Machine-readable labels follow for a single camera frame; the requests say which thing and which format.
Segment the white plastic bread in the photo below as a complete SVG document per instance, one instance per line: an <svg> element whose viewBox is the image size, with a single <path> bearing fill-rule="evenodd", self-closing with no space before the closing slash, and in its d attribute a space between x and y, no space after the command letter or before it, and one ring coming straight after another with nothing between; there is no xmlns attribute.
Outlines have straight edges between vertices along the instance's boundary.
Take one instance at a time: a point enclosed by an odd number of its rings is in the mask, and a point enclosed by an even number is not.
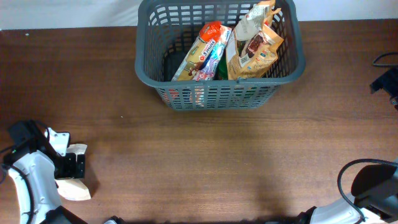
<svg viewBox="0 0 398 224"><path fill-rule="evenodd" d="M67 153L73 153L76 156L84 156L87 149L86 144L71 144L67 149ZM58 193L65 199L71 201L84 201L91 199L88 187L81 181L81 177L77 179L56 180Z"/></svg>

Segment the orange snack bag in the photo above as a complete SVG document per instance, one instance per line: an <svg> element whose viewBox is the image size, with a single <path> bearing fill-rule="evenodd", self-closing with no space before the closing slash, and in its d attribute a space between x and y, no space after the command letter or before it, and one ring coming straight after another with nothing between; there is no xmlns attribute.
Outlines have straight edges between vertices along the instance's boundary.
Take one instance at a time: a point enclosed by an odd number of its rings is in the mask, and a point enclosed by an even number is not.
<svg viewBox="0 0 398 224"><path fill-rule="evenodd" d="M228 78L261 78L277 61L284 39L272 28L274 15L281 11L275 0L261 1L247 12L233 29L226 46Z"/></svg>

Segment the green lid jar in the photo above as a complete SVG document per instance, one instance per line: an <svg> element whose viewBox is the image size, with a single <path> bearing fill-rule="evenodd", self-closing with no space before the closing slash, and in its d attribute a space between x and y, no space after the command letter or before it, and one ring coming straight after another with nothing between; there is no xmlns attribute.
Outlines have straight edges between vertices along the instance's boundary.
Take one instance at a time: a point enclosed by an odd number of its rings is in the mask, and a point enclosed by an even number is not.
<svg viewBox="0 0 398 224"><path fill-rule="evenodd" d="M223 56L218 63L216 76L218 80L228 80L228 70L225 56Z"/></svg>

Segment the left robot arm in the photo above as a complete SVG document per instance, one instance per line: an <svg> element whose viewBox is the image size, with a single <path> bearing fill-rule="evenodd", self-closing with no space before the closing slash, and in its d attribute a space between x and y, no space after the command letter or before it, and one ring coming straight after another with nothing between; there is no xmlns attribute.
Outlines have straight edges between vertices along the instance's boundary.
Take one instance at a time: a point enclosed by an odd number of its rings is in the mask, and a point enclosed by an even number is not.
<svg viewBox="0 0 398 224"><path fill-rule="evenodd" d="M85 176L86 144L71 144L70 133L34 120L8 128L14 145L4 149L1 170L16 186L21 223L78 224L61 199L91 199Z"/></svg>

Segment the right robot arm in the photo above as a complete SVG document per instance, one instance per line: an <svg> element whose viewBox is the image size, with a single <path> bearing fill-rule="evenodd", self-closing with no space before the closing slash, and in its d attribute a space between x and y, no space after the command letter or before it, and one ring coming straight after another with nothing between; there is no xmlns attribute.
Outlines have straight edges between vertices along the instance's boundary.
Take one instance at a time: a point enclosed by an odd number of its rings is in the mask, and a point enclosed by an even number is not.
<svg viewBox="0 0 398 224"><path fill-rule="evenodd" d="M364 166L356 175L350 193L342 188L344 172L357 164ZM341 198L323 207L312 207L295 218L265 221L265 224L355 224L397 221L397 161L356 159L344 165L337 176Z"/></svg>

